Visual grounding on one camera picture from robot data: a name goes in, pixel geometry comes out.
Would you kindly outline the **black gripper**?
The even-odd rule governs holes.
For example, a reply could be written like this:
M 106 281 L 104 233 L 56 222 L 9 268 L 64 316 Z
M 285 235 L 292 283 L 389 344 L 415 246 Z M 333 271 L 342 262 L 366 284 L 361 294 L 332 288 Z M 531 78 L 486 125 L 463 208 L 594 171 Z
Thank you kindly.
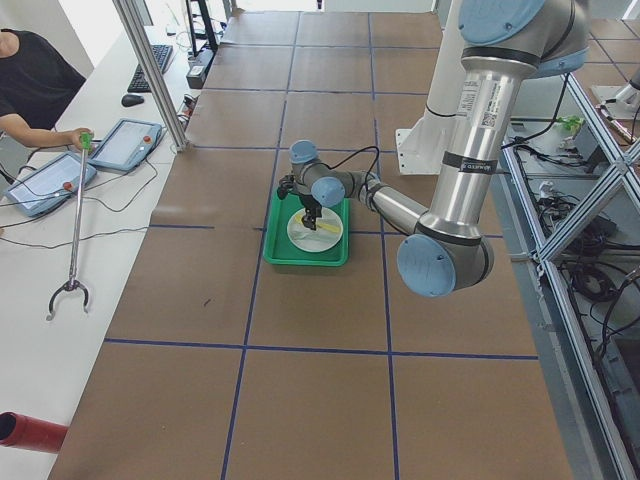
M 322 205 L 312 195 L 300 194 L 299 199 L 305 209 L 305 216 L 302 217 L 303 225 L 316 231 L 317 218 L 322 216 Z

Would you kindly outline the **person's hand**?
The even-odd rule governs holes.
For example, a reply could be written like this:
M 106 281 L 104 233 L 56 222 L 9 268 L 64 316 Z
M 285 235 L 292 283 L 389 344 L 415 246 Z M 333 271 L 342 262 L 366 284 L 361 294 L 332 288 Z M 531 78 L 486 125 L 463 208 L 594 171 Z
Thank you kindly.
M 87 149 L 89 151 L 93 149 L 92 141 L 94 138 L 94 132 L 88 128 L 77 128 L 74 130 L 66 131 L 65 136 L 68 144 L 72 145 L 77 150 L 83 150 L 86 148 L 86 140 L 89 141 Z

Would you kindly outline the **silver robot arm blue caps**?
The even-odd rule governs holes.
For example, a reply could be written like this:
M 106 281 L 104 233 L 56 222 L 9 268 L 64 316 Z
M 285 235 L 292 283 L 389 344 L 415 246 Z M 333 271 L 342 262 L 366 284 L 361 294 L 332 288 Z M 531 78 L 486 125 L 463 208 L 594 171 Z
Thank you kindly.
M 291 172 L 277 194 L 294 194 L 302 223 L 315 229 L 324 207 L 356 198 L 406 234 L 397 254 L 405 285 L 425 297 L 446 296 L 484 280 L 493 267 L 478 227 L 502 141 L 521 83 L 580 68 L 589 32 L 586 1 L 464 1 L 456 27 L 463 40 L 465 77 L 455 88 L 457 109 L 429 207 L 372 173 L 337 171 L 315 145 L 289 149 Z

